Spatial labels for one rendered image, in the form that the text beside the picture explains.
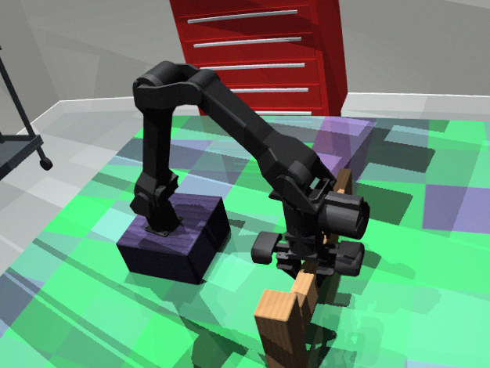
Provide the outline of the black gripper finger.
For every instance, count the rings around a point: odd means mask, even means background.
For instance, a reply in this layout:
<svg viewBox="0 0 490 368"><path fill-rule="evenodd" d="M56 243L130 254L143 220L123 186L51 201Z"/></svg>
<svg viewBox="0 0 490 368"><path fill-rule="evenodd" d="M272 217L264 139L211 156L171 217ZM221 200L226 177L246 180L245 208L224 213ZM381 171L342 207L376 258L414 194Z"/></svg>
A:
<svg viewBox="0 0 490 368"><path fill-rule="evenodd" d="M332 276L334 274L334 271L335 271L335 269L320 267L320 262L319 262L318 268L317 268L316 273L315 273L318 288L321 288L323 280L327 276Z"/></svg>
<svg viewBox="0 0 490 368"><path fill-rule="evenodd" d="M284 271L289 276L291 276L294 280L296 280L297 274L299 273L301 265L302 265L301 260L293 259L291 265L280 265L277 262L276 267L277 267L277 269Z"/></svg>

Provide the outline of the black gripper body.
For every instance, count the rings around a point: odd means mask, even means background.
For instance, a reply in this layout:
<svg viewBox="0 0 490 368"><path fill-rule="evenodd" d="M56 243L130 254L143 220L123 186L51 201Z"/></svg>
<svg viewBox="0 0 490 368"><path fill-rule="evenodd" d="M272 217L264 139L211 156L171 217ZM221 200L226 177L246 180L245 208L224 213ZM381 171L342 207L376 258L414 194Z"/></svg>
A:
<svg viewBox="0 0 490 368"><path fill-rule="evenodd" d="M252 261L269 265L275 252L280 265L291 265L293 259L318 261L320 267L335 269L339 275L359 275L365 254L365 246L362 242L342 240L340 246L325 244L323 243L325 234L319 226L302 233L296 233L286 226L285 240L289 241L282 243L280 242L282 238L282 233L261 231L251 248Z"/></svg>

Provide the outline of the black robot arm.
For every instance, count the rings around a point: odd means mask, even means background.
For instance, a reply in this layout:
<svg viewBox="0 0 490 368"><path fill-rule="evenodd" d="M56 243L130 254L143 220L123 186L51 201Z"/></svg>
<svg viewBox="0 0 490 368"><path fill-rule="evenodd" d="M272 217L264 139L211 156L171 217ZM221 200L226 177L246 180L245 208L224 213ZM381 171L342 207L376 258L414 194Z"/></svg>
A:
<svg viewBox="0 0 490 368"><path fill-rule="evenodd" d="M162 61L133 82L135 106L143 114L142 171L129 204L149 223L144 230L166 237L182 220L168 198L179 187L169 168L172 114L177 106L197 105L257 161L274 189L268 197L283 203L288 229L315 229L362 239L369 206L364 198L333 191L337 179L319 155L298 138L276 131L211 69ZM314 189L309 186L319 179Z"/></svg>

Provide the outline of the tan wooden board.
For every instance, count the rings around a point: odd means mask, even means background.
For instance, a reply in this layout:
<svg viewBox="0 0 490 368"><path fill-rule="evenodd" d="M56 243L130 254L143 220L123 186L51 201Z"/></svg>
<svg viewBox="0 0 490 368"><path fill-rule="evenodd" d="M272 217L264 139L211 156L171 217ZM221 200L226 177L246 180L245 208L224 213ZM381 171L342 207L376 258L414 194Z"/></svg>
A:
<svg viewBox="0 0 490 368"><path fill-rule="evenodd" d="M337 183L333 187L333 191L347 195L353 195L352 192L352 169L340 168L337 174ZM337 244L339 235L330 234L329 239L326 238L325 244ZM316 270L319 262L303 261L297 278L290 293L297 294L298 304L301 312L302 327L305 334L309 320L312 316L313 309L319 293L322 289L318 288L316 282Z"/></svg>

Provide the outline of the wooden post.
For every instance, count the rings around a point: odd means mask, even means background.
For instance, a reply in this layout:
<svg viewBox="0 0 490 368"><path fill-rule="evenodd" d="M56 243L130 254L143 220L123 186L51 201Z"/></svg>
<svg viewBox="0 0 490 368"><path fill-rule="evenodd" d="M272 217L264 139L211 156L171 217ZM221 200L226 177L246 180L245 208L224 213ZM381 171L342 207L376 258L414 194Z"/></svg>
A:
<svg viewBox="0 0 490 368"><path fill-rule="evenodd" d="M307 368L308 353L297 294L265 289L254 318L268 368Z"/></svg>

